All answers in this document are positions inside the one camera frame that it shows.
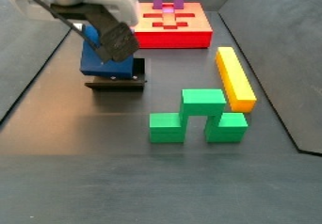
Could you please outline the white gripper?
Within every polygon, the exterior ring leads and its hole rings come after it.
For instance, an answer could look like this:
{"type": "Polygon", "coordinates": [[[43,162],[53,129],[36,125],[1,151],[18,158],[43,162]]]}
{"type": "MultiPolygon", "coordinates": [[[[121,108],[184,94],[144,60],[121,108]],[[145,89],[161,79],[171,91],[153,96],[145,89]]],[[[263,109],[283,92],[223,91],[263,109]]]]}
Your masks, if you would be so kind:
{"type": "Polygon", "coordinates": [[[84,22],[95,27],[139,22],[139,0],[10,0],[32,19],[84,22]]]}

